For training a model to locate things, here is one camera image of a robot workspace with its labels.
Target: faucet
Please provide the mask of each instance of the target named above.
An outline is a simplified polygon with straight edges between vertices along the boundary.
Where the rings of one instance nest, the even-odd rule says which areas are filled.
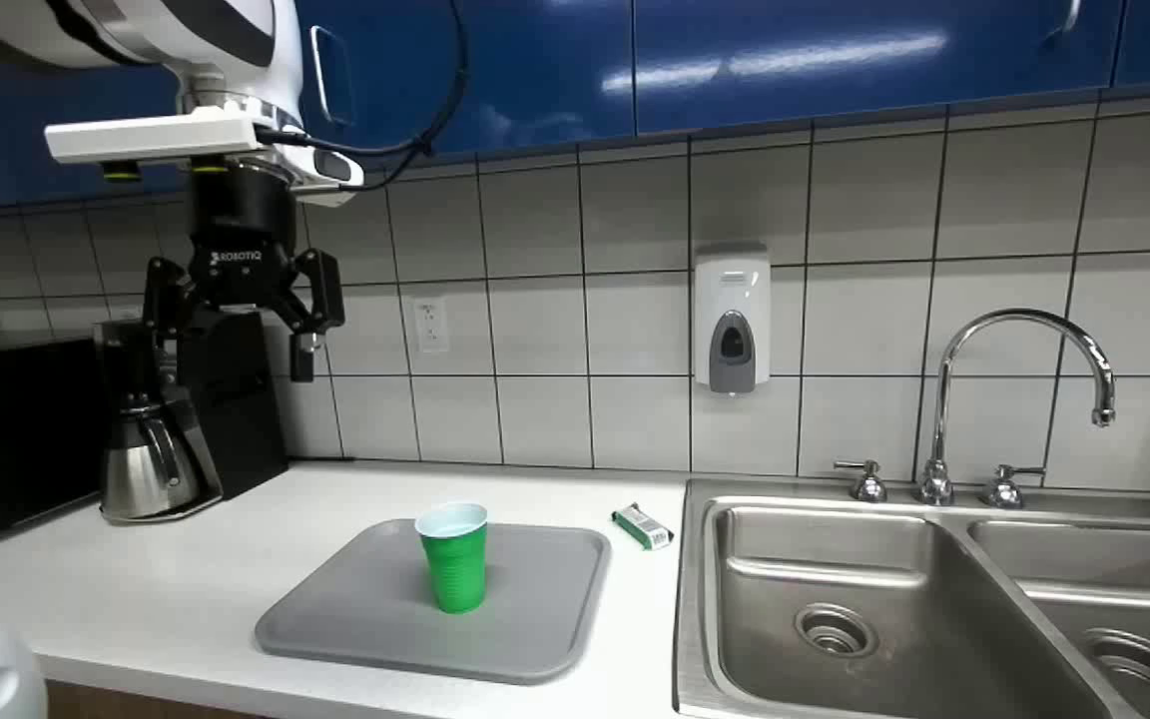
[[[1114,411],[1114,375],[1110,375],[1110,361],[1101,351],[1101,342],[1084,333],[1080,325],[1037,310],[1037,309],[1004,309],[1004,310],[987,310],[980,321],[971,321],[968,326],[959,326],[959,337],[945,342],[943,351],[943,367],[940,367],[940,414],[933,414],[933,443],[931,443],[931,460],[927,471],[915,478],[915,496],[923,503],[955,503],[955,486],[945,475],[945,388],[952,388],[952,362],[959,361],[961,342],[971,342],[971,337],[980,337],[992,325],[1037,325],[1037,326],[1053,326],[1062,333],[1072,342],[1080,342],[1080,351],[1088,354],[1092,373],[1096,373],[1096,406],[1092,406],[1092,423],[1106,428],[1120,411]]]

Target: kitchen counter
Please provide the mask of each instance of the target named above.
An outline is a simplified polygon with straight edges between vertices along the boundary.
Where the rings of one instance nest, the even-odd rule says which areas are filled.
[[[381,520],[477,499],[501,522],[595,526],[611,568],[590,643],[538,685],[280,660],[257,620]],[[670,709],[680,551],[643,551],[611,511],[684,522],[684,483],[433,468],[293,468],[183,522],[108,526],[79,507],[0,540],[0,621],[50,677],[253,715],[633,715]]]

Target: green object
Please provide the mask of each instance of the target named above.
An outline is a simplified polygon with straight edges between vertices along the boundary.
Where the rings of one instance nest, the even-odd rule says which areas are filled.
[[[656,522],[639,503],[611,511],[611,522],[643,542],[643,551],[667,548],[676,540],[670,526]]]
[[[433,602],[466,613],[486,600],[486,507],[444,503],[416,520]]]
[[[486,600],[486,526],[460,540],[418,540],[429,556],[433,600],[438,611],[462,613]]]

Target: black cable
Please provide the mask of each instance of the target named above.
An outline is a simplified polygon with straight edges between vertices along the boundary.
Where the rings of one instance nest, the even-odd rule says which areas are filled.
[[[444,129],[453,125],[462,90],[466,90],[466,28],[462,28],[462,13],[460,0],[449,0],[453,8],[453,28],[454,28],[454,74],[453,88],[444,97],[444,106],[433,114],[433,125],[424,132],[416,132],[408,145],[393,145],[393,149],[358,149],[358,145],[337,145],[337,139],[317,139],[317,135],[301,135],[301,132],[269,132],[257,129],[257,139],[264,145],[306,145],[306,149],[326,149],[341,150],[346,161],[385,161],[385,155],[405,155],[396,169],[405,173],[416,155],[433,155],[433,139],[444,135]]]

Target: faucet handle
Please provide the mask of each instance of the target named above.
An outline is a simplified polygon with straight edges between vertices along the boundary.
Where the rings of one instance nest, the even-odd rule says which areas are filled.
[[[987,483],[987,503],[993,503],[993,507],[1021,507],[1025,499],[1021,499],[1021,492],[1019,492],[1019,483],[1016,478],[1021,478],[1021,475],[1029,475],[1029,478],[1048,478],[1048,468],[1012,468],[1012,464],[997,464],[997,471],[993,471],[993,478]]]
[[[860,483],[856,483],[856,499],[868,499],[868,503],[888,503],[888,483],[883,483],[883,464],[880,460],[864,460],[864,464],[830,464],[830,468],[838,468],[838,471],[847,471],[847,475],[860,475]]]

